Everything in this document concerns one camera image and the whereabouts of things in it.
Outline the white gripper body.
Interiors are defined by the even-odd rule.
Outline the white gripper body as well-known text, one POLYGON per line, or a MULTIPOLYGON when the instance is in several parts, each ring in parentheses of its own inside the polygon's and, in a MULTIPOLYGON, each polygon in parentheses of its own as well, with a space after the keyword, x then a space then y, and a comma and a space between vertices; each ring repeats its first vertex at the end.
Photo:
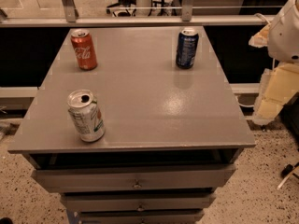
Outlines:
POLYGON ((280 62, 299 63, 298 0, 288 0, 272 20, 268 33, 268 54, 280 62))

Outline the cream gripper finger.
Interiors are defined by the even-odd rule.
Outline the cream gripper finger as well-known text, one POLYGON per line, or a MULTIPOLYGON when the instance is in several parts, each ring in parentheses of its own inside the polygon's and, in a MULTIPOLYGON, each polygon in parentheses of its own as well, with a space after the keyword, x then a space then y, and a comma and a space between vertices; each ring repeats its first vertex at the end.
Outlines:
POLYGON ((299 64, 279 63, 273 70, 265 69, 255 100, 252 121, 267 125, 275 119, 291 98, 299 92, 299 64))
POLYGON ((265 25, 264 28, 250 38, 249 45, 255 48, 267 47, 269 29, 270 25, 265 25))

